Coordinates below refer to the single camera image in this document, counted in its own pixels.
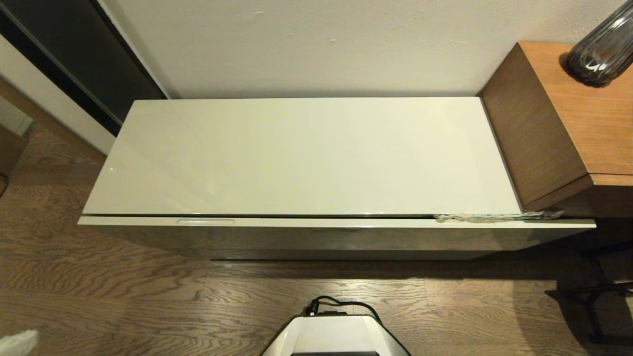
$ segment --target wooden cabinet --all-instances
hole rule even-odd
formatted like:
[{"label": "wooden cabinet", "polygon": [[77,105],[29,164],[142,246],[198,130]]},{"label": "wooden cabinet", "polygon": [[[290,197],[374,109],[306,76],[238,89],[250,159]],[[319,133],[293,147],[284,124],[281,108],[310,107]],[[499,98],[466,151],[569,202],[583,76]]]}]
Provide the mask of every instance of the wooden cabinet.
[{"label": "wooden cabinet", "polygon": [[567,44],[519,42],[480,93],[526,211],[633,216],[633,71],[569,76]]}]

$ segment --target hardwood floor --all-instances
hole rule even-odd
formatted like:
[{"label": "hardwood floor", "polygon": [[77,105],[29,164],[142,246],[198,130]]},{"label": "hardwood floor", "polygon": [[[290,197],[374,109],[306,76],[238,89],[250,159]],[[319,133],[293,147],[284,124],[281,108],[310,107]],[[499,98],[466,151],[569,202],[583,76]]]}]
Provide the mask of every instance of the hardwood floor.
[{"label": "hardwood floor", "polygon": [[543,293],[592,282],[573,238],[465,262],[193,260],[77,226],[98,173],[36,126],[0,198],[0,336],[38,329],[35,355],[258,355],[317,295],[370,303],[413,355],[631,354],[579,342]]}]

